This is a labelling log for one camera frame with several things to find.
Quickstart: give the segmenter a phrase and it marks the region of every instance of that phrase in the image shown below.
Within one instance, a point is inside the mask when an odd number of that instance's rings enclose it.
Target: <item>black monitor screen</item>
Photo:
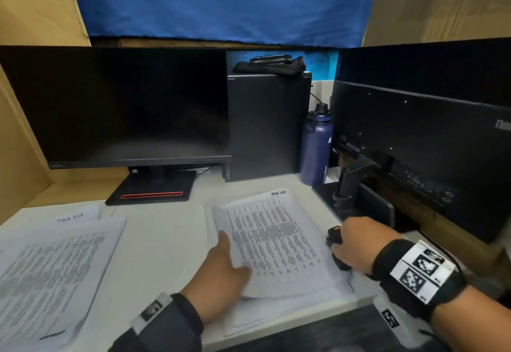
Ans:
[[[0,47],[50,168],[229,157],[225,51]]]

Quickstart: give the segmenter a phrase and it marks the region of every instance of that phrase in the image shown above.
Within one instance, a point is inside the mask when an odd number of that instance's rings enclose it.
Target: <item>person's hand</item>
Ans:
[[[251,275],[250,267],[233,267],[229,237],[220,231],[218,244],[208,252],[205,261],[181,294],[194,306],[202,323],[208,325],[239,300]]]
[[[372,274],[376,256],[394,239],[403,237],[392,228],[371,218],[348,218],[341,226],[342,245],[334,243],[332,252],[341,261],[364,274]]]

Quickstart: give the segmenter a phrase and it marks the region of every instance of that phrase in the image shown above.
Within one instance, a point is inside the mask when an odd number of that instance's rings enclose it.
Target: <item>thinkvision logo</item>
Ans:
[[[495,123],[495,127],[497,129],[511,131],[511,122],[506,122],[502,119],[498,119],[497,123]]]

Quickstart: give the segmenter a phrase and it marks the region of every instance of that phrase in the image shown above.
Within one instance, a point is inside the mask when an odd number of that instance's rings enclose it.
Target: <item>black pc case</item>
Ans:
[[[334,146],[484,242],[511,213],[511,39],[346,49]]]
[[[312,74],[230,74],[230,162],[225,181],[298,172]]]

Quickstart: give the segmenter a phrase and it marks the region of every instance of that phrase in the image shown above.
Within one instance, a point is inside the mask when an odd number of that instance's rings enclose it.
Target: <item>computer monitor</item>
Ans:
[[[0,64],[50,168],[230,157],[221,49],[2,46]]]
[[[333,146],[476,238],[511,213],[511,39],[344,49]]]

